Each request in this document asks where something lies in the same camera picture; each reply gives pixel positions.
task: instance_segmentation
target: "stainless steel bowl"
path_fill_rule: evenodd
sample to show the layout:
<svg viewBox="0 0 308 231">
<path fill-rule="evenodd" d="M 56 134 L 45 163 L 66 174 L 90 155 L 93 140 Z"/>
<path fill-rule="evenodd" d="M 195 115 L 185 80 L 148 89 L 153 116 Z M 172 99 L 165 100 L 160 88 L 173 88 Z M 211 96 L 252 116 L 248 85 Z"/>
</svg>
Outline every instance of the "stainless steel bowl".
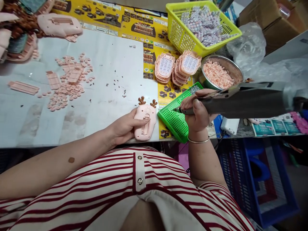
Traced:
<svg viewBox="0 0 308 231">
<path fill-rule="evenodd" d="M 229 75 L 232 79 L 234 79 L 234 84 L 239 84 L 243 82 L 243 73 L 241 69 L 238 67 L 238 65 L 235 64 L 235 62 L 231 61 L 230 59 L 220 56 L 220 55 L 209 55 L 204 57 L 204 59 L 201 61 L 201 72 L 199 75 L 199 82 L 202 83 L 204 88 L 210 88 L 214 90 L 222 90 L 222 88 L 216 86 L 213 84 L 206 74 L 203 71 L 203 65 L 206 61 L 211 60 L 213 62 L 218 62 L 222 67 L 225 68 L 226 71 L 229 71 Z"/>
</svg>

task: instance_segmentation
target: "power tool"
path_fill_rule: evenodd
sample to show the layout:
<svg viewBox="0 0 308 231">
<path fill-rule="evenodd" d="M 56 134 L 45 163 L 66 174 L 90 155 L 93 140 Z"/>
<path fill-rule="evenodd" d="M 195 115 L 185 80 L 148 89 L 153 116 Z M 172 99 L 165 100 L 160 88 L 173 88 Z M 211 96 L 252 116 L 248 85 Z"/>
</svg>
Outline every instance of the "power tool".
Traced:
<svg viewBox="0 0 308 231">
<path fill-rule="evenodd" d="M 228 89 L 197 97 L 209 114 L 229 119 L 271 118 L 291 111 L 308 109 L 308 90 L 297 90 L 291 83 L 240 83 Z M 173 111 L 193 115 L 193 108 Z"/>
</svg>

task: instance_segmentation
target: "green screw tray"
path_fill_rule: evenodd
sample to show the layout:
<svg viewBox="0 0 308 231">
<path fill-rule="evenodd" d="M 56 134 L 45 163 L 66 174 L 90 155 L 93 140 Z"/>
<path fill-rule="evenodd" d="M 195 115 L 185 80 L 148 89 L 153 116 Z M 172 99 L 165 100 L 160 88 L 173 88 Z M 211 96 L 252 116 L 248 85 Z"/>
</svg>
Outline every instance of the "green screw tray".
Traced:
<svg viewBox="0 0 308 231">
<path fill-rule="evenodd" d="M 195 91 L 199 89 L 203 89 L 203 87 L 199 82 L 197 82 L 192 87 L 184 91 L 180 96 L 175 98 L 171 103 L 161 109 L 157 114 L 174 135 L 174 137 L 181 143 L 186 143 L 188 141 L 188 125 L 185 121 L 185 115 L 175 112 L 173 109 L 180 106 L 183 99 L 193 95 Z"/>
</svg>

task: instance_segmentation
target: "reindeer toy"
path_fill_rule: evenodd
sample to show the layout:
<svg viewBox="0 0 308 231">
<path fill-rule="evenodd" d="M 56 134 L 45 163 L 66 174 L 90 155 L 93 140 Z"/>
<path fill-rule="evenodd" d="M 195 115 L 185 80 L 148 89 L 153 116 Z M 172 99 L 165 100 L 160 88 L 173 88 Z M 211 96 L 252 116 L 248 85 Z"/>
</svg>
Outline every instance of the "reindeer toy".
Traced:
<svg viewBox="0 0 308 231">
<path fill-rule="evenodd" d="M 139 141 L 147 141 L 151 138 L 154 125 L 156 124 L 156 105 L 155 99 L 153 102 L 149 104 L 145 104 L 146 102 L 143 101 L 144 97 L 142 96 L 139 100 L 139 106 L 137 108 L 137 113 L 134 119 L 149 119 L 149 122 L 140 127 L 135 127 L 135 139 Z"/>
</svg>

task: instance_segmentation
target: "toy phone keypad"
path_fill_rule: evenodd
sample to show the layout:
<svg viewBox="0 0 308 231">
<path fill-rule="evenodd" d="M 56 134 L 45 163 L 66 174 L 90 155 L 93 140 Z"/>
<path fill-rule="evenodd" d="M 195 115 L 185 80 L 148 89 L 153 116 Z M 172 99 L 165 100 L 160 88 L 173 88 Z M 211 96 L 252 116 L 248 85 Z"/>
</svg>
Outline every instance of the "toy phone keypad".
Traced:
<svg viewBox="0 0 308 231">
<path fill-rule="evenodd" d="M 188 74 L 195 73 L 198 69 L 198 59 L 187 55 L 182 61 L 182 69 Z"/>
<path fill-rule="evenodd" d="M 159 73 L 163 76 L 169 76 L 172 71 L 172 60 L 167 58 L 162 58 L 159 64 Z"/>
</svg>

